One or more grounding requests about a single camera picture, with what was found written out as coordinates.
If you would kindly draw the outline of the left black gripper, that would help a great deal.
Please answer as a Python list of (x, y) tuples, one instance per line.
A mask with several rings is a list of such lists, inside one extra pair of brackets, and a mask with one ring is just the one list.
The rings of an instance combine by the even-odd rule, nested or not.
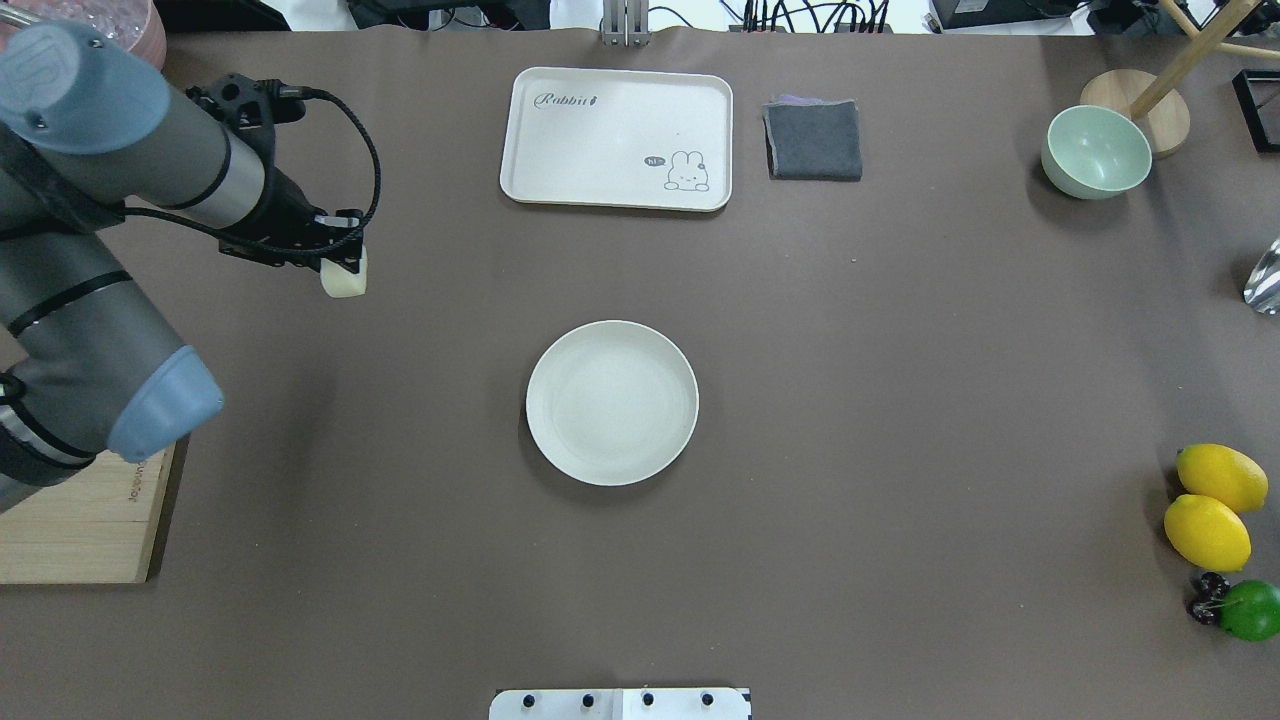
[(220, 231), (220, 250), (253, 263), (320, 272), (328, 261), (366, 268), (366, 213), (326, 214), (275, 164), (276, 126), (305, 117), (311, 91), (279, 79), (223, 76), (186, 96), (223, 129), (227, 154), (215, 181), (186, 202), (186, 218)]

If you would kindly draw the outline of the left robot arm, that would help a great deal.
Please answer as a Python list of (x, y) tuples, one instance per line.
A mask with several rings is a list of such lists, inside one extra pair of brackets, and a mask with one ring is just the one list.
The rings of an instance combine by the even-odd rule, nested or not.
[(316, 270), (361, 295), (375, 208), (326, 211), (275, 161), (276, 127), (320, 88), (228, 74), (179, 91), (87, 24), (3, 9), (3, 509), (102, 452), (143, 461), (221, 411), (197, 351), (99, 232), (132, 217), (207, 234), (220, 252)]

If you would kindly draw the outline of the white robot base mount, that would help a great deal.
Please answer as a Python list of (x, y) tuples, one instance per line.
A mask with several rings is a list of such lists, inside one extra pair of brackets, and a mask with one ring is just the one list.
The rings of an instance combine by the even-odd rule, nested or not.
[(732, 687), (509, 689), (489, 719), (751, 719), (750, 691)]

